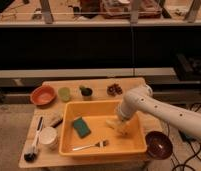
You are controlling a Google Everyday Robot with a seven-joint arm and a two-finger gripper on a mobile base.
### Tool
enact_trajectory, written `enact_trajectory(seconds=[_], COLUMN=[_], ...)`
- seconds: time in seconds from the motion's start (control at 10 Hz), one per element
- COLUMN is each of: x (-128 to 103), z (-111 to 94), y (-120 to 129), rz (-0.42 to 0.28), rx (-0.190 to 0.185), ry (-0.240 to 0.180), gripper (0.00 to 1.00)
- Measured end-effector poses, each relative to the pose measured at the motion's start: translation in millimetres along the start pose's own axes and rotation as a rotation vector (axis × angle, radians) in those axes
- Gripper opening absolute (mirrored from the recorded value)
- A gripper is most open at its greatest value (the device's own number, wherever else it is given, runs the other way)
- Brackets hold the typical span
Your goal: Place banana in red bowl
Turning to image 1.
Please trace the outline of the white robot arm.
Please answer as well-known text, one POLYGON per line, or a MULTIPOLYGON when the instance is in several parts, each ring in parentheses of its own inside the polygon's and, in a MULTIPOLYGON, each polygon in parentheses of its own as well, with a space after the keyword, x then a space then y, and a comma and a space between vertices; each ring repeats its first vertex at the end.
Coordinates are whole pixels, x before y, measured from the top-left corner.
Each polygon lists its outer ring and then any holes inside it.
POLYGON ((201 142, 201 114, 158 101, 147 84, 128 90, 117 107, 118 118, 125 122, 137 111, 151 114, 201 142))

